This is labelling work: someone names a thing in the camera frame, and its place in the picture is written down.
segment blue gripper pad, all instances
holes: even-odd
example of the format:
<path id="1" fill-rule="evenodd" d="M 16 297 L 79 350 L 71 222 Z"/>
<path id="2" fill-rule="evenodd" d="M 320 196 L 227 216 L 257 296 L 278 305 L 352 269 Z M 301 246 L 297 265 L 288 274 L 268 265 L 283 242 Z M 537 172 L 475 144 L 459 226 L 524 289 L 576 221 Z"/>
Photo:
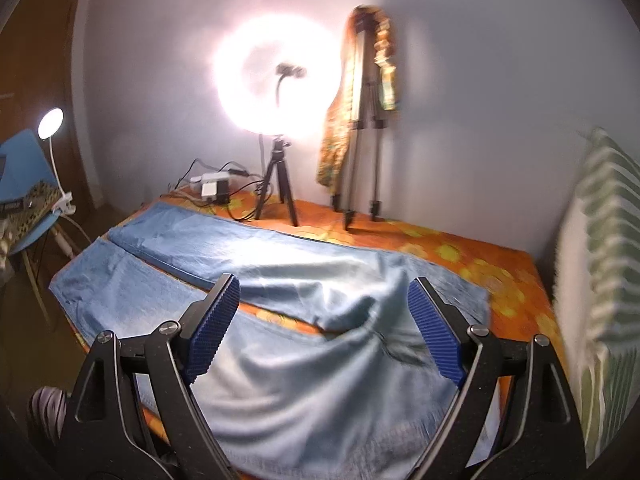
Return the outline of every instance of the blue gripper pad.
<path id="1" fill-rule="evenodd" d="M 441 375 L 451 379 L 459 388 L 465 383 L 462 367 L 462 345 L 442 317 L 434 301 L 418 279 L 409 284 L 407 293 L 409 312 L 427 343 L 427 348 L 438 365 Z"/>
<path id="2" fill-rule="evenodd" d="M 191 336 L 187 362 L 183 363 L 182 369 L 182 377 L 187 384 L 193 383 L 197 376 L 209 370 L 226 329 L 236 314 L 239 301 L 240 282 L 233 276 Z"/>

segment brown floor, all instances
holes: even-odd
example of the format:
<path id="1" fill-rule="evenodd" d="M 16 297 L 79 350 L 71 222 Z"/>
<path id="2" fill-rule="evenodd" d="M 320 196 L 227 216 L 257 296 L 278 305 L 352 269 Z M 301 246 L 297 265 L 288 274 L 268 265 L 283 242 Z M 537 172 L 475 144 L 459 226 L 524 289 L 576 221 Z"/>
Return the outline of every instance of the brown floor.
<path id="1" fill-rule="evenodd" d="M 93 240 L 124 217 L 110 206 L 102 206 L 82 223 L 82 227 Z M 58 224 L 78 246 L 87 246 L 87 241 L 73 225 L 64 220 L 59 220 Z M 50 234 L 46 241 L 41 238 L 29 249 L 36 268 L 41 252 L 38 281 L 54 324 L 53 331 L 44 321 L 19 257 L 13 259 L 15 276 L 0 290 L 0 395 L 23 428 L 24 408 L 33 391 L 44 385 L 71 390 L 84 359 L 84 352 L 58 302 L 47 290 L 49 280 L 68 258 Z"/>

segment metal screw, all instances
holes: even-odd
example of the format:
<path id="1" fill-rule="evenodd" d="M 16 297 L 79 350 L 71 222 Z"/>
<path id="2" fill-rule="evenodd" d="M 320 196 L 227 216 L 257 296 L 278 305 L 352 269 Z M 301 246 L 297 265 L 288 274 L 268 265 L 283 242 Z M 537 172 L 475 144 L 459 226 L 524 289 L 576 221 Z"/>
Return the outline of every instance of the metal screw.
<path id="1" fill-rule="evenodd" d="M 165 321 L 160 325 L 160 333 L 164 335 L 171 335 L 178 330 L 178 324 L 175 321 Z"/>
<path id="2" fill-rule="evenodd" d="M 536 336 L 533 338 L 533 341 L 538 343 L 540 346 L 549 346 L 549 343 L 551 342 L 549 341 L 549 338 L 544 334 L 536 334 Z"/>
<path id="3" fill-rule="evenodd" d="M 489 335 L 489 329 L 484 325 L 471 325 L 470 332 L 477 337 L 485 337 Z"/>
<path id="4" fill-rule="evenodd" d="M 104 330 L 100 332 L 96 337 L 98 343 L 105 344 L 113 338 L 113 332 L 111 330 Z"/>

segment round lamp head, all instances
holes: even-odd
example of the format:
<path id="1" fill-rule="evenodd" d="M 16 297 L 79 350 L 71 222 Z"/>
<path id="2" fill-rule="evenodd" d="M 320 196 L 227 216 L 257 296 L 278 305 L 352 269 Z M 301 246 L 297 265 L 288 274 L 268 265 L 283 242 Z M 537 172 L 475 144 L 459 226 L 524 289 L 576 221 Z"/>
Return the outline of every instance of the round lamp head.
<path id="1" fill-rule="evenodd" d="M 53 110 L 49 110 L 40 121 L 40 126 L 38 126 L 38 136 L 43 140 L 49 139 L 49 137 L 60 128 L 62 118 L 63 113 L 60 108 L 53 108 Z"/>
<path id="2" fill-rule="evenodd" d="M 288 74 L 277 107 L 282 67 L 303 68 L 304 73 Z M 295 14 L 248 20 L 223 38 L 214 58 L 222 107 L 237 126 L 258 134 L 300 138 L 321 131 L 341 73 L 338 39 Z"/>

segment tripod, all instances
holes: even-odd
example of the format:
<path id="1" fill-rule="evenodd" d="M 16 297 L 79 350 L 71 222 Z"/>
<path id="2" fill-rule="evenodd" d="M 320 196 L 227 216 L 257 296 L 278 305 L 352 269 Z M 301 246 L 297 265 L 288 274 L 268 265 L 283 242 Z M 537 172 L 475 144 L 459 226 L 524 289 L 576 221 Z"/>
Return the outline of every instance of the tripod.
<path id="1" fill-rule="evenodd" d="M 282 136 L 276 136 L 273 139 L 273 147 L 271 149 L 271 160 L 267 166 L 267 172 L 264 176 L 262 187 L 260 188 L 260 198 L 258 199 L 258 205 L 255 208 L 255 219 L 259 220 L 262 214 L 262 208 L 267 200 L 267 188 L 271 182 L 271 175 L 273 169 L 276 169 L 276 176 L 278 177 L 278 193 L 280 195 L 280 203 L 283 204 L 287 201 L 287 208 L 289 209 L 289 218 L 294 227 L 298 227 L 298 215 L 296 214 L 296 207 L 293 203 L 293 195 L 291 193 L 291 186 L 289 184 L 289 172 L 287 171 L 287 163 L 284 159 L 284 149 L 289 146 L 289 142 L 285 142 Z"/>
<path id="2" fill-rule="evenodd" d="M 355 177 L 358 168 L 358 138 L 366 128 L 365 116 L 371 111 L 372 125 L 376 129 L 376 153 L 374 156 L 373 196 L 370 202 L 371 219 L 376 221 L 380 213 L 378 188 L 380 186 L 380 151 L 382 130 L 386 128 L 385 112 L 378 97 L 380 88 L 380 68 L 376 65 L 375 44 L 376 22 L 371 14 L 362 12 L 356 21 L 356 42 L 354 50 L 353 72 L 353 106 L 351 107 L 351 131 L 348 149 L 347 167 L 342 168 L 335 194 L 332 196 L 334 211 L 344 212 L 344 229 L 347 230 L 353 221 L 355 210 L 353 198 L 355 193 Z M 346 203 L 342 204 L 343 183 L 348 183 Z"/>

